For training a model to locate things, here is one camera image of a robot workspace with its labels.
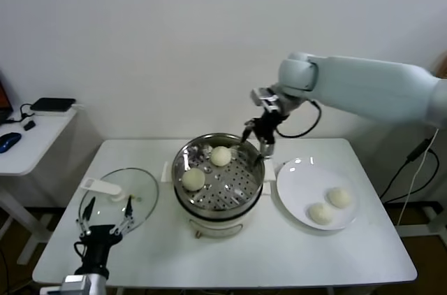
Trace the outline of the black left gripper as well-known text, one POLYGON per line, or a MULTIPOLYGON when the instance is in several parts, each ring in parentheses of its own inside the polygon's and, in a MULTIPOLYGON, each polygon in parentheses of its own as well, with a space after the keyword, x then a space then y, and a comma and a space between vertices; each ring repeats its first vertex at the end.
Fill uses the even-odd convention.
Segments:
POLYGON ((118 225, 95 225, 89 228, 89 220, 94 209, 96 197, 92 197, 83 209, 76 223, 80 230, 79 241, 73 244, 76 254, 81 258, 81 267, 74 274, 98 274, 103 277, 110 275, 107 269, 108 256, 111 247, 120 243, 135 225, 132 206, 133 196, 129 195, 124 209, 124 218, 118 225))

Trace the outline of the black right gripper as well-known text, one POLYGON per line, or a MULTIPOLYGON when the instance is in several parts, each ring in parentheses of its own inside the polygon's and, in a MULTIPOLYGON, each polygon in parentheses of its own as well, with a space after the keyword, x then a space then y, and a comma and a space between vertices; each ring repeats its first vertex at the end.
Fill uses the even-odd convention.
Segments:
POLYGON ((251 119, 244 123, 241 143, 244 143, 251 133, 254 132, 258 139, 257 160, 271 159, 274 154, 274 133, 277 127, 284 121, 284 116, 278 111, 265 111, 260 117, 251 119))

